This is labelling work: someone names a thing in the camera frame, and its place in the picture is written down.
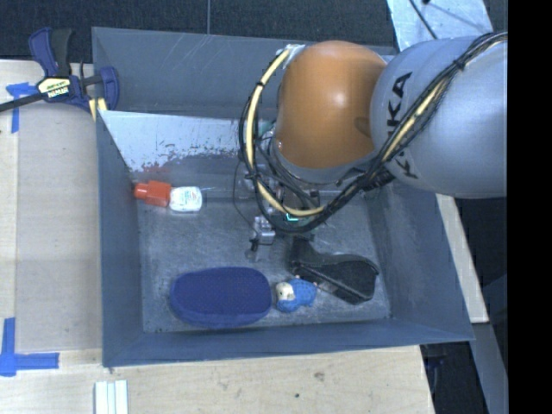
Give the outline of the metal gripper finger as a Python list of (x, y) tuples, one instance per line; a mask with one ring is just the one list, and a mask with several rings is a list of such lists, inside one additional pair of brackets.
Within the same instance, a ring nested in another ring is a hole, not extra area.
[(263, 215), (254, 218), (251, 237), (252, 242), (259, 245), (272, 245), (275, 236), (275, 229)]
[(245, 257), (248, 261), (259, 263), (269, 260), (271, 252), (270, 244), (262, 244), (256, 239), (249, 241), (248, 248), (245, 250)]

